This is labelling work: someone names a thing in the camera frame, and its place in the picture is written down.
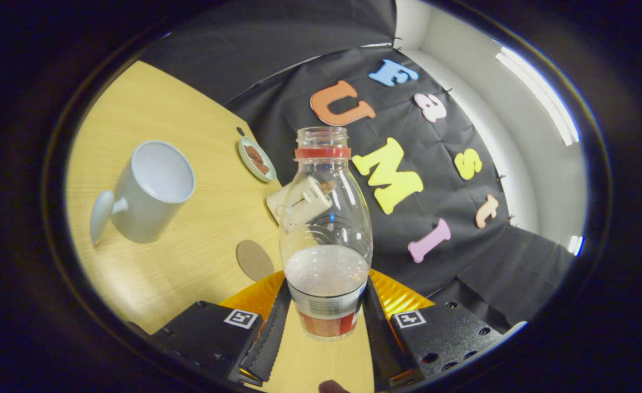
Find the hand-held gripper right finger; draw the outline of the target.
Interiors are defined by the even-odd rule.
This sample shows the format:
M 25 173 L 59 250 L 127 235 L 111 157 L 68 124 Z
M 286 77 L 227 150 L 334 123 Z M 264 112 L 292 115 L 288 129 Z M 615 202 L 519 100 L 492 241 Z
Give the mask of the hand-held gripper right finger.
M 504 334 L 460 302 L 428 300 L 376 270 L 370 271 L 363 307 L 378 391 L 440 378 Z

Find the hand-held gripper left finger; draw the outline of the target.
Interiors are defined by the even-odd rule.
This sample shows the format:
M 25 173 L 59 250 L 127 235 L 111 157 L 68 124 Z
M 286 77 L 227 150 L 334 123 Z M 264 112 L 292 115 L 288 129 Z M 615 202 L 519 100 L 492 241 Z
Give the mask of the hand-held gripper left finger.
M 152 335 L 167 355 L 234 383 L 269 381 L 291 295 L 283 271 L 216 304 L 197 301 Z

